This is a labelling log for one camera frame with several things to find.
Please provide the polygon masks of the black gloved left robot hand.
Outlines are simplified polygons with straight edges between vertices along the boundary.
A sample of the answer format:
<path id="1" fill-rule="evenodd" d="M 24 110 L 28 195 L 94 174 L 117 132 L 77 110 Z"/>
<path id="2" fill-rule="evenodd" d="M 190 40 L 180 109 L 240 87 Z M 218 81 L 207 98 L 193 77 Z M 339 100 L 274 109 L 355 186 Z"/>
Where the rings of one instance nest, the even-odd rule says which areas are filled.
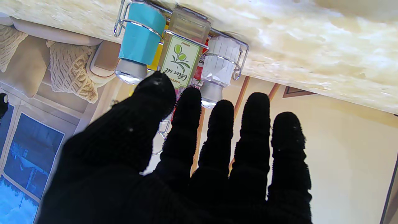
<path id="1" fill-rule="evenodd" d="M 305 137 L 291 112 L 271 127 L 270 100 L 252 93 L 229 170 L 234 107 L 213 108 L 191 175 L 201 94 L 177 101 L 156 71 L 63 146 L 38 224 L 311 224 Z"/>

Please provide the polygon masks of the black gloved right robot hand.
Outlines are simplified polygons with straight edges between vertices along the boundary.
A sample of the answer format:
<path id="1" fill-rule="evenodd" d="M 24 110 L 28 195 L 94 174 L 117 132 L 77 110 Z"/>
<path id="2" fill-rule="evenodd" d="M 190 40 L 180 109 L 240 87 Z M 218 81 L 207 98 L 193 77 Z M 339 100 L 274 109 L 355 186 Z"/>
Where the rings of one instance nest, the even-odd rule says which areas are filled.
<path id="1" fill-rule="evenodd" d="M 8 95 L 6 93 L 0 94 L 0 119 L 4 117 L 8 111 Z"/>

